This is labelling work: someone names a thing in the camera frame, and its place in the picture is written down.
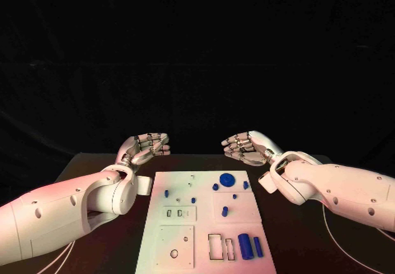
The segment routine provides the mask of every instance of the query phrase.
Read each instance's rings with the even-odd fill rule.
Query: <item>blue cylinder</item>
[[[254,243],[255,243],[255,249],[256,249],[258,257],[262,258],[264,253],[262,253],[262,248],[261,248],[261,243],[259,243],[259,238],[258,237],[254,237]]]
[[[243,260],[251,260],[254,258],[252,246],[249,242],[249,235],[246,233],[239,234],[239,244],[241,244],[241,257]]]
[[[228,207],[223,207],[223,209],[222,209],[222,216],[223,216],[223,217],[228,216]]]
[[[223,173],[219,176],[219,182],[220,185],[223,185],[225,187],[230,187],[235,184],[235,177],[232,176],[232,174]]]

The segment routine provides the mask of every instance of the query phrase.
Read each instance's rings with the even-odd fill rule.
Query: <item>cable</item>
[[[392,241],[395,241],[395,238],[389,236],[379,228],[376,229]]]
[[[52,263],[42,269],[42,271],[37,272],[37,274],[42,274],[47,268],[56,263],[57,259],[62,257],[62,255],[65,254],[68,248],[70,247],[70,245],[75,243],[75,241],[72,243],[68,244],[65,250],[62,251],[62,253],[59,254],[57,258],[52,261]]]
[[[323,220],[324,220],[324,225],[327,226],[327,218],[324,216],[324,205],[323,205]],[[337,247],[340,248],[340,250],[343,251],[343,253],[350,257],[350,259],[353,261],[356,261],[363,267],[366,267],[369,270],[375,271],[378,274],[383,274],[382,272],[379,272],[378,270],[372,269],[370,267],[367,267],[363,263],[360,263],[360,261],[357,261],[349,254],[347,252],[341,249],[341,246],[339,246],[339,243],[336,242],[334,238],[333,238],[333,235],[331,235],[331,232],[330,232],[330,229],[328,229],[328,226],[327,226],[327,232],[328,232],[328,235],[333,239],[333,242],[334,244],[337,245]]]
[[[57,274],[57,272],[59,272],[59,270],[60,270],[60,268],[62,268],[62,266],[63,266],[63,264],[65,264],[65,262],[66,262],[68,255],[66,255],[65,259],[63,259],[63,262],[62,262],[62,264],[60,264],[60,266],[59,266],[59,268],[57,268],[57,270],[56,270],[55,274]]]

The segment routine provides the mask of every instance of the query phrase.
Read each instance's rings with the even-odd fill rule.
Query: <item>brown tabletop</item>
[[[316,158],[321,162],[328,161],[324,156],[316,156]],[[114,154],[78,154],[56,181],[99,172],[114,163],[114,159]],[[154,178],[157,171],[245,170],[256,197],[277,273],[373,273],[352,261],[334,245],[324,226],[318,202],[308,200],[297,206],[278,191],[272,194],[266,193],[258,178],[268,168],[268,165],[248,166],[223,155],[170,155],[155,157],[141,166],[137,174]],[[59,274],[135,272],[148,203],[150,196],[137,196],[130,212],[76,240]],[[333,221],[336,217],[330,212],[327,215]],[[353,243],[353,245],[359,250],[366,248],[363,243]],[[62,250],[63,248],[1,266],[0,273],[36,274]],[[44,273],[55,273],[60,263],[62,259]]]

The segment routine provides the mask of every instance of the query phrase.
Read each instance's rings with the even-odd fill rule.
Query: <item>black curtain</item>
[[[171,153],[220,154],[258,130],[395,176],[390,1],[141,2],[1,10],[3,203],[147,132]]]

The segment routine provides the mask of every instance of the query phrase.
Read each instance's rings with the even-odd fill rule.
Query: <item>white robotic arm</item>
[[[320,201],[330,211],[372,227],[395,232],[395,179],[337,164],[321,164],[303,152],[282,152],[258,131],[225,141],[225,155],[252,166],[271,164],[259,184],[277,189],[297,205]]]
[[[101,172],[40,187],[0,207],[0,265],[59,249],[127,214],[135,195],[150,194],[153,180],[135,176],[138,166],[170,154],[167,142],[167,134],[131,137]]]

